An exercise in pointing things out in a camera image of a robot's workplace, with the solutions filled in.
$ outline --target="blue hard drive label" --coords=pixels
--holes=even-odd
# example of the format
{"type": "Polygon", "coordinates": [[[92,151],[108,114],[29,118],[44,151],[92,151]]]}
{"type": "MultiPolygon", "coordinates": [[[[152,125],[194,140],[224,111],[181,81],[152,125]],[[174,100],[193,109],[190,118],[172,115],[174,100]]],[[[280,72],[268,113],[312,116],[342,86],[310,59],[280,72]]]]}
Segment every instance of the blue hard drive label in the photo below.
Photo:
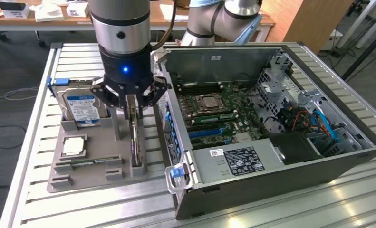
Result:
{"type": "Polygon", "coordinates": [[[92,95],[69,96],[66,100],[76,122],[80,124],[92,124],[100,120],[98,110],[93,106],[96,100],[92,95]]]}
{"type": "Polygon", "coordinates": [[[224,157],[234,176],[265,170],[253,147],[224,151],[224,157]]]}

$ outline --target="robotic arm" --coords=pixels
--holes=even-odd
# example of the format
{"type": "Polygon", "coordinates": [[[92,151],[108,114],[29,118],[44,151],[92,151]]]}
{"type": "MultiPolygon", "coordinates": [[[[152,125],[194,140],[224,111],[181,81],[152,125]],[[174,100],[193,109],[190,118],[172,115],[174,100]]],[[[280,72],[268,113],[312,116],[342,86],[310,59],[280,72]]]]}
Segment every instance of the robotic arm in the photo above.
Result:
{"type": "MultiPolygon", "coordinates": [[[[260,5],[261,0],[190,0],[181,45],[213,45],[214,34],[246,43],[261,19],[260,5]]],[[[122,109],[126,118],[126,96],[134,95],[141,118],[142,108],[156,104],[168,88],[165,78],[153,77],[149,53],[168,39],[176,3],[169,30],[154,46],[149,44],[149,0],[89,0],[89,9],[104,64],[104,77],[90,91],[109,107],[122,109]]]]}

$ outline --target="metal slotted worktable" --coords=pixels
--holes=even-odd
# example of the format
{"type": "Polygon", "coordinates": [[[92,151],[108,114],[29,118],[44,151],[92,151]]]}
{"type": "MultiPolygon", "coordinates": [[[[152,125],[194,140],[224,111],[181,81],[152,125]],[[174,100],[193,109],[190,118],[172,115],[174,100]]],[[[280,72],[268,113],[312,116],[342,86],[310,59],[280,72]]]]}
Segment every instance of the metal slotted worktable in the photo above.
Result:
{"type": "MultiPolygon", "coordinates": [[[[304,46],[284,44],[376,133],[376,111],[369,104],[304,46]]],[[[194,219],[174,220],[152,109],[144,112],[144,129],[148,170],[153,178],[132,185],[48,193],[46,179],[61,111],[45,82],[49,76],[101,76],[100,61],[96,44],[64,44],[62,48],[53,48],[49,52],[0,228],[376,227],[376,158],[328,184],[194,219]]],[[[304,89],[314,88],[297,69],[293,77],[304,89]]]]}

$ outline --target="barcode label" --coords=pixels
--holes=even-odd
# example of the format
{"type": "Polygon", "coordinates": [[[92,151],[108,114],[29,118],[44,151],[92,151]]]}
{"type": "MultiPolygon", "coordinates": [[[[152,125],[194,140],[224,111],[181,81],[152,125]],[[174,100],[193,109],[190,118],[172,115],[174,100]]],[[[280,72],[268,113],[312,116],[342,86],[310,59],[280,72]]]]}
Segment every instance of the barcode label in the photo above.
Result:
{"type": "Polygon", "coordinates": [[[222,155],[222,149],[209,150],[210,156],[221,156],[222,155]]]}

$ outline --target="hard drive label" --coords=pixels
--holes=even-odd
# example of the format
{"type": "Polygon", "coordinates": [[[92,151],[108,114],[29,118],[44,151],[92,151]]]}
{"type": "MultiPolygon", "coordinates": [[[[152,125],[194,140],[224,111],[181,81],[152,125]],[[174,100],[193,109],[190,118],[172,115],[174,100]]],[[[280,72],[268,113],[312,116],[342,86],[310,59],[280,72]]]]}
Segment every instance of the hard drive label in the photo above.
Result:
{"type": "Polygon", "coordinates": [[[92,124],[100,120],[97,108],[93,106],[94,97],[92,95],[69,96],[66,99],[76,122],[92,124]]]}
{"type": "Polygon", "coordinates": [[[265,170],[253,147],[225,151],[224,157],[234,176],[265,170]]]}

